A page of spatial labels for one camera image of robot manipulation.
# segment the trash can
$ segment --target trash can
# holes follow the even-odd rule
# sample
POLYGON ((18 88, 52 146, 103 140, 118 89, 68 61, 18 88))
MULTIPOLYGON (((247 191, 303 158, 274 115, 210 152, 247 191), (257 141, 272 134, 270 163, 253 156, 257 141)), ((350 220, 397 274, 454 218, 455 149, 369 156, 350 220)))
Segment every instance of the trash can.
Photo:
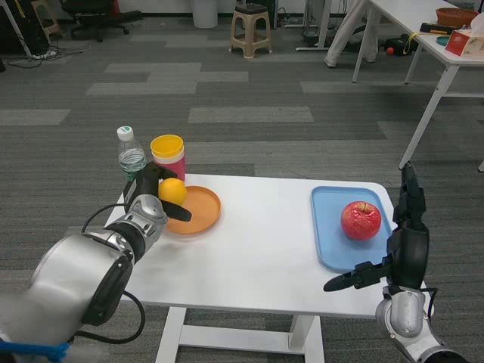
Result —
POLYGON ((197 28, 215 28, 219 24, 217 0, 193 0, 194 25, 197 28))

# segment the chair leg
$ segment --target chair leg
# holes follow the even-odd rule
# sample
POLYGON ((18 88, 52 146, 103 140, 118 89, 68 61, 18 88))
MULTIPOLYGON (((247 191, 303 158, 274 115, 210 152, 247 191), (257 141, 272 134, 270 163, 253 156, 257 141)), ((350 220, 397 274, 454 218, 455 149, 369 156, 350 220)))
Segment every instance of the chair leg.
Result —
POLYGON ((234 49, 234 43, 232 42, 232 40, 235 38, 236 29, 237 29, 237 15, 234 14, 234 16, 232 17, 232 27, 230 31, 230 46, 228 47, 228 51, 230 52, 232 52, 232 50, 234 49))
POLYGON ((244 48, 244 58, 252 59, 254 58, 254 32, 256 27, 256 22, 253 18, 245 19, 245 48, 244 48))
POLYGON ((266 31, 265 37, 268 40, 269 53, 272 53, 271 21, 269 19, 268 13, 265 13, 264 19, 265 19, 265 31, 266 31))
POLYGON ((76 33, 80 30, 86 30, 87 29, 87 26, 84 26, 84 25, 79 25, 79 26, 76 26, 75 28, 72 28, 70 30, 70 37, 74 40, 76 39, 79 39, 79 37, 76 35, 76 33))
POLYGON ((113 24, 113 25, 109 25, 110 28, 117 28, 117 29, 122 29, 123 30, 123 33, 125 33, 126 35, 129 34, 129 30, 126 29, 125 26, 121 25, 121 24, 113 24))
POLYGON ((96 40, 98 41, 98 43, 102 43, 103 37, 101 36, 101 27, 100 26, 95 27, 95 34, 96 34, 96 40))

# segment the person's leg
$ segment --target person's leg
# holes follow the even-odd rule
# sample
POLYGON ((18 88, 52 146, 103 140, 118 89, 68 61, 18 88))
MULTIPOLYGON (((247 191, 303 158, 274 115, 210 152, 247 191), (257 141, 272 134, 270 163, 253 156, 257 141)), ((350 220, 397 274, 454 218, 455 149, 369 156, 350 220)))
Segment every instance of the person's leg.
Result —
POLYGON ((339 28, 336 36, 334 37, 333 43, 331 44, 329 50, 327 51, 327 56, 324 62, 328 67, 335 67, 338 61, 338 57, 346 46, 349 37, 353 34, 356 27, 361 22, 361 19, 365 15, 368 9, 368 0, 355 0, 353 6, 349 10, 348 14, 343 19, 341 27, 339 28))
POLYGON ((380 23, 381 20, 381 13, 377 11, 377 13, 374 15, 372 24, 374 26, 370 26, 368 29, 368 46, 366 49, 364 49, 363 56, 366 58, 366 60, 370 63, 375 62, 377 59, 377 54, 378 54, 378 27, 377 25, 380 23))

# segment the table leg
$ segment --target table leg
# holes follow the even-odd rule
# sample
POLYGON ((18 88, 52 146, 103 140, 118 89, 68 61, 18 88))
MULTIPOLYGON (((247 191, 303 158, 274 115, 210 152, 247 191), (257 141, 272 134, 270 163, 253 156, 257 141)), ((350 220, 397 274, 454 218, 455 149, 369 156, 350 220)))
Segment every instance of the table leg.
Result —
POLYGON ((377 16, 377 12, 378 10, 373 5, 370 5, 370 14, 368 15, 368 19, 366 21, 365 33, 363 34, 363 40, 361 41, 360 52, 358 53, 358 60, 356 61, 355 72, 353 73, 353 78, 352 78, 353 83, 356 83, 358 79, 361 60, 363 59, 363 54, 365 52, 365 49, 368 46, 368 34, 370 34, 370 27, 376 26, 375 18, 377 16))
POLYGON ((405 77, 406 85, 410 83, 411 78, 414 76, 415 67, 417 66, 418 58, 420 58, 422 49, 423 47, 421 45, 418 45, 417 51, 414 54, 414 59, 411 61, 410 69, 408 70, 407 76, 405 77))
POLYGON ((7 5, 7 2, 5 0, 0 0, 0 6, 4 8, 5 13, 7 14, 7 17, 10 20, 10 23, 12 24, 12 27, 14 28, 15 33, 17 34, 18 40, 20 41, 20 44, 22 45, 23 51, 25 51, 26 56, 32 57, 32 53, 30 53, 29 47, 23 41, 22 32, 20 31, 20 28, 18 27, 17 22, 15 21, 14 15, 12 15, 10 8, 7 5))
POLYGON ((289 333, 184 325, 185 308, 170 308, 156 363, 175 363, 179 346, 304 355, 306 363, 324 363, 321 320, 295 315, 289 333))
POLYGON ((448 87, 451 85, 452 80, 454 79, 458 70, 459 66, 448 66, 445 68, 442 77, 440 77, 439 84, 437 85, 436 90, 434 91, 432 98, 430 99, 429 104, 427 105, 427 108, 425 109, 425 112, 418 123, 417 129, 411 138, 410 144, 407 146, 407 150, 403 155, 402 161, 400 162, 399 169, 403 169, 405 164, 414 154, 418 142, 424 134, 425 128, 429 124, 430 118, 432 117, 433 112, 436 110, 437 104, 439 104, 440 98, 447 92, 448 87))
POLYGON ((169 308, 155 363, 175 363, 186 308, 169 308))
POLYGON ((302 349, 305 363, 324 363, 321 319, 318 316, 293 316, 289 332, 289 349, 302 349))
POLYGON ((330 10, 331 10, 331 0, 324 1, 324 7, 321 15, 321 25, 319 26, 319 40, 318 48, 326 49, 324 43, 326 42, 327 26, 330 23, 330 10))

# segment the gray carpet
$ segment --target gray carpet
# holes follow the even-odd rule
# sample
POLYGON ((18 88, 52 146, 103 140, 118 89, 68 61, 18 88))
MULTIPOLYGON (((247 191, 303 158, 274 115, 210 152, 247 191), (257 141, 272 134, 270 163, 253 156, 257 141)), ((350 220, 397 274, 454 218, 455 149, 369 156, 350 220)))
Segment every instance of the gray carpet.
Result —
MULTIPOLYGON (((397 165, 442 72, 429 54, 413 85, 402 85, 411 58, 385 54, 364 63, 360 84, 352 85, 356 54, 344 54, 329 70, 321 53, 293 51, 301 43, 297 29, 278 29, 274 54, 260 51, 246 61, 239 51, 228 53, 226 19, 211 30, 194 29, 189 19, 154 18, 129 28, 130 36, 110 30, 83 54, 0 74, 0 291, 25 287, 67 229, 117 199, 124 181, 116 128, 126 124, 145 150, 156 135, 181 135, 189 172, 376 182, 396 202, 397 165)), ((462 70, 453 88, 482 90, 483 75, 462 70)), ((440 289, 433 326, 476 363, 484 362, 484 175, 476 170, 484 158, 483 111, 478 99, 443 99, 413 158, 432 239, 426 281, 440 289)), ((154 362, 166 312, 148 306, 144 333, 110 346, 108 361, 154 362)), ((189 311, 187 320, 290 326, 285 315, 200 310, 189 311)), ((112 321, 92 330, 121 337, 137 323, 133 305, 122 302, 112 321)), ((328 363, 399 361, 371 320, 321 323, 328 363)), ((178 361, 303 358, 183 348, 178 361)))

